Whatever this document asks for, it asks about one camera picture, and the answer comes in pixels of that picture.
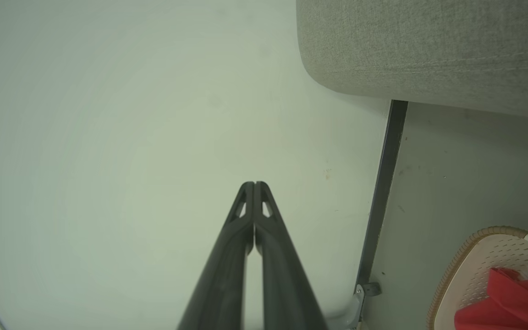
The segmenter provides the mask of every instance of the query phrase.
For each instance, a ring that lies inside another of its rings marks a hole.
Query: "gray sofa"
[[[528,0],[297,0],[297,30],[336,92],[528,116]]]

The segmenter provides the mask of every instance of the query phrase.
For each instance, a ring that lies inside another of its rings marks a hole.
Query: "red cloth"
[[[511,269],[490,270],[490,298],[460,309],[456,330],[528,330],[528,280]]]

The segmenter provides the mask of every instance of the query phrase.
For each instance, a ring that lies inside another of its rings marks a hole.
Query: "woven brown rim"
[[[437,290],[435,290],[431,307],[429,307],[429,312],[427,313],[427,330],[435,330],[435,315],[437,314],[437,310],[441,305],[441,301],[444,298],[444,294],[446,293],[453,276],[459,269],[459,266],[463,263],[464,259],[466,259],[472,248],[476,246],[476,244],[480,242],[482,238],[496,234],[524,238],[528,234],[528,231],[503,225],[488,227],[486,229],[478,230],[478,232],[472,234],[463,243],[462,247],[459,248],[459,251],[455,254],[455,257],[453,257],[453,260],[445,270],[443,278],[441,278],[440,284],[437,286]]]

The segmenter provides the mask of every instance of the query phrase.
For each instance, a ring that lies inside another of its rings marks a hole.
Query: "gray fabric cushion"
[[[297,29],[337,92],[528,116],[528,0],[297,0]]]

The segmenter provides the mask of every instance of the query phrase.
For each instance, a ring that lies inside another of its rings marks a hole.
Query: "gray floor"
[[[424,329],[449,261],[473,232],[528,229],[528,119],[410,103],[373,280],[371,330]]]

